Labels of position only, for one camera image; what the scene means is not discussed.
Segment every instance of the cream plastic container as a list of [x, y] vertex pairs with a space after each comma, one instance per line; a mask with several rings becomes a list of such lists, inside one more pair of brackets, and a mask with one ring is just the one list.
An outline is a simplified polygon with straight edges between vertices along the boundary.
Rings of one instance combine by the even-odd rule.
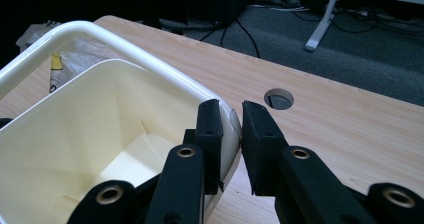
[[[35, 69], [34, 60], [42, 62], [81, 35], [107, 41], [132, 61], [112, 59], [91, 67], [0, 130], [0, 223], [66, 223], [96, 184], [111, 179], [142, 184], [161, 172], [185, 129], [196, 127], [198, 105], [212, 98], [220, 103], [221, 179], [228, 184], [240, 158], [235, 111], [188, 76], [95, 24], [71, 22], [48, 32], [0, 71], [0, 94]], [[221, 195], [206, 196], [205, 219]]]

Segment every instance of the wooden table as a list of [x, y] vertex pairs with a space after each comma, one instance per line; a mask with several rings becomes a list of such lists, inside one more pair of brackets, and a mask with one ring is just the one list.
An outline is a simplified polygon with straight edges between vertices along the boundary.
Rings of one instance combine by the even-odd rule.
[[[424, 108], [113, 16], [95, 22], [188, 74], [222, 96], [241, 120], [242, 102], [266, 106], [290, 145], [315, 151], [343, 184], [367, 193], [392, 182], [424, 196]], [[264, 102], [273, 88], [294, 104]], [[48, 95], [49, 62], [0, 102], [16, 117]], [[241, 163], [208, 223], [278, 223], [274, 199], [251, 195]]]

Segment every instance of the desk hole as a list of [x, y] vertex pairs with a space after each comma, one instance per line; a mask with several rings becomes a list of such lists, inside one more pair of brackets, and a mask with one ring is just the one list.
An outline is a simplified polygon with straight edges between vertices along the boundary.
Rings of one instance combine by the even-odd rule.
[[287, 110], [293, 106], [293, 95], [284, 89], [274, 88], [267, 91], [264, 95], [265, 103], [276, 110]]

